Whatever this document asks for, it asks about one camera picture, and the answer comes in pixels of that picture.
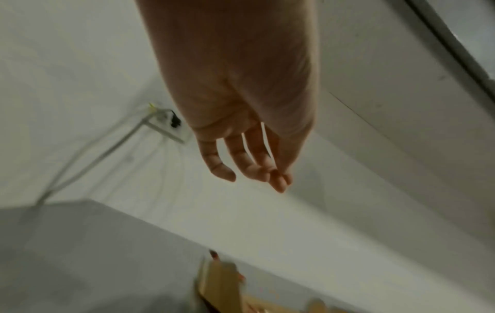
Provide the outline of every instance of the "human hand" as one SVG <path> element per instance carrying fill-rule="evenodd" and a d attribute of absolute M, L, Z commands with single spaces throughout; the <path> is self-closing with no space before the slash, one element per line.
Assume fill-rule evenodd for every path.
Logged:
<path fill-rule="evenodd" d="M 163 78 L 210 171 L 236 180 L 218 154 L 217 140 L 224 139 L 246 177 L 284 192 L 315 121 L 319 56 L 312 0 L 137 2 Z"/>

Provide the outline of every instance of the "cable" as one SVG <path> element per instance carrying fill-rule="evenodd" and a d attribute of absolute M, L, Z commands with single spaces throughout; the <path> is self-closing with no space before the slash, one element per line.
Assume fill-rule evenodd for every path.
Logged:
<path fill-rule="evenodd" d="M 36 201 L 35 206 L 41 206 L 45 203 L 45 201 L 53 196 L 55 193 L 61 191 L 62 189 L 68 187 L 69 185 L 73 184 L 74 182 L 78 181 L 81 177 L 83 177 L 86 173 L 88 173 L 90 170 L 92 170 L 95 166 L 97 166 L 100 162 L 102 162 L 104 159 L 106 159 L 109 155 L 111 155 L 115 150 L 117 150 L 120 146 L 122 146 L 129 138 L 131 138 L 143 125 L 146 125 L 151 118 L 160 115 L 160 114 L 165 114 L 167 112 L 171 112 L 173 114 L 174 118 L 177 118 L 177 115 L 175 112 L 171 109 L 157 109 L 155 112 L 148 114 L 146 117 L 144 117 L 136 126 L 134 126 L 133 129 L 131 129 L 126 135 L 124 135 L 118 142 L 116 142 L 113 146 L 111 146 L 109 149 L 104 151 L 102 154 L 100 154 L 96 159 L 94 159 L 89 165 L 84 167 L 82 170 L 77 172 L 75 175 L 72 177 L 68 178 L 66 181 L 60 183 L 58 186 L 56 186 L 56 183 L 60 180 L 62 175 L 69 169 L 69 167 L 81 156 L 81 154 L 87 150 L 91 145 L 95 144 L 99 140 L 101 140 L 105 135 L 109 134 L 112 132 L 117 126 L 120 126 L 120 123 L 114 125 L 111 127 L 103 136 L 98 137 L 97 139 L 91 141 L 89 144 L 87 144 L 85 147 L 83 147 L 74 157 L 69 160 L 69 162 L 62 168 L 62 170 L 54 177 L 54 179 L 50 182 L 46 190 L 41 194 L 41 196 L 38 198 Z"/>

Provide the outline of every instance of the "gray cable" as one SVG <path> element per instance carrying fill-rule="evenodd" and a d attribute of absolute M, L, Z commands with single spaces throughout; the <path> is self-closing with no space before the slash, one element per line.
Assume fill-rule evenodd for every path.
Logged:
<path fill-rule="evenodd" d="M 87 172 L 92 170 L 95 166 L 97 166 L 100 162 L 102 162 L 104 159 L 106 159 L 110 154 L 112 154 L 115 150 L 117 150 L 120 146 L 122 146 L 129 138 L 132 137 L 143 125 L 147 124 L 149 120 L 159 114 L 165 114 L 166 112 L 172 112 L 174 115 L 174 111 L 170 109 L 159 109 L 156 112 L 148 114 L 145 118 L 143 118 L 136 126 L 134 126 L 133 129 L 131 129 L 124 137 L 122 137 L 117 143 L 115 143 L 113 146 L 111 146 L 109 149 L 107 149 L 105 152 L 100 154 L 96 159 L 94 159 L 89 165 L 84 167 L 82 170 L 77 172 L 75 175 L 72 177 L 68 178 L 66 181 L 60 183 L 58 186 L 56 186 L 57 181 L 62 177 L 63 173 L 67 171 L 70 165 L 74 163 L 74 161 L 77 159 L 76 157 L 73 157 L 62 169 L 58 175 L 55 176 L 55 178 L 51 181 L 49 184 L 48 188 L 45 190 L 45 192 L 42 193 L 42 195 L 38 198 L 36 201 L 36 206 L 41 206 L 44 204 L 44 202 L 51 196 L 53 196 L 55 193 L 59 192 L 60 190 L 68 187 L 69 185 L 73 184 L 77 180 L 79 180 L 81 177 L 83 177 Z"/>

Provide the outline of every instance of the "wall socket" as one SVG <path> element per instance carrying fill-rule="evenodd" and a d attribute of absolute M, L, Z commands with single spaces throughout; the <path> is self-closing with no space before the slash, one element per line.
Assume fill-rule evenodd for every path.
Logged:
<path fill-rule="evenodd" d="M 146 126 L 178 143 L 184 144 L 191 138 L 192 129 L 187 125 L 184 119 L 180 119 L 180 125 L 174 124 L 172 122 L 173 116 L 174 114 L 172 112 L 166 112 L 166 114 L 151 118 L 146 122 Z"/>

